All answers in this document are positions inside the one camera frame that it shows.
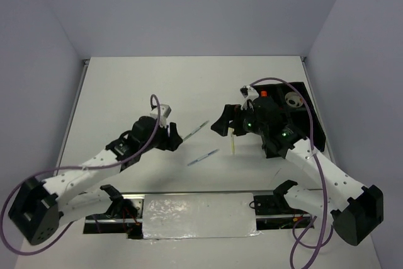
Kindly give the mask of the small clear tape roll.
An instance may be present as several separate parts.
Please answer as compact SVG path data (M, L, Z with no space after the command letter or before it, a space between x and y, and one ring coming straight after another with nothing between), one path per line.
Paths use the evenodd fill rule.
M295 101L294 99L289 99L288 103L290 106L294 106L294 107L298 107L299 103L297 101Z

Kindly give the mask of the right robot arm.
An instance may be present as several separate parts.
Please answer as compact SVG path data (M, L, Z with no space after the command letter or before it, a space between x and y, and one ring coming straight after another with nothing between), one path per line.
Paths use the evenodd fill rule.
M326 187L326 198L314 197L297 182L288 180L277 188L279 194L273 199L277 211L288 213L295 208L318 217L326 214L339 237L352 246L359 245L383 222L381 189L366 187L323 156L300 129L286 122L271 97L225 105L211 130L225 137L229 129L236 136L259 135L266 157L282 157Z

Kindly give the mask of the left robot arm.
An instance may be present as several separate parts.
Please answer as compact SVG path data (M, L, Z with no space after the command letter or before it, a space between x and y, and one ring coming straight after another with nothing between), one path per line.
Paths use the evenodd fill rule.
M115 187L102 182L137 164L144 153L152 149L173 152L182 142L176 123L140 117L130 130L80 166L64 166L56 176L44 180L31 176L22 182L8 217L32 246L83 217L118 217L128 201Z

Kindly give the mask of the blue thin pen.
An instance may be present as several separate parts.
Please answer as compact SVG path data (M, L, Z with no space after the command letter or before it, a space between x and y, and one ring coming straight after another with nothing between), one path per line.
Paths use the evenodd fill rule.
M208 157L210 157L210 156L213 156L214 154L216 154L216 153L219 152L219 151L220 151L220 149L215 149L215 150L213 150L213 151L210 151L210 152L208 152L208 153L206 153L206 154L204 154L204 155L198 157L197 159L192 160L191 162L189 162L189 163L187 164L187 166L192 166L192 165L194 165L194 164L196 164L196 163L199 163L200 161L202 161L202 160L204 160L204 159L206 159L206 158L208 158Z

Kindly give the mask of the large grey tape roll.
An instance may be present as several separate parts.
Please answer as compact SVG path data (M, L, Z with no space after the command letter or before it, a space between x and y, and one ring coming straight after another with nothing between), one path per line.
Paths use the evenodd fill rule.
M304 105L303 99L300 97L300 95L294 91L288 92L285 95L285 101L288 106L292 108L300 108L301 106Z

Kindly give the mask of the yellow thin pen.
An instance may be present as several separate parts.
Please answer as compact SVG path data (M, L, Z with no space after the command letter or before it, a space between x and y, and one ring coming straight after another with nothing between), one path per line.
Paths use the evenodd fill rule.
M236 147L235 147L235 140L234 140L234 129L230 129L230 145L231 145L231 153L232 155L235 155L236 153Z

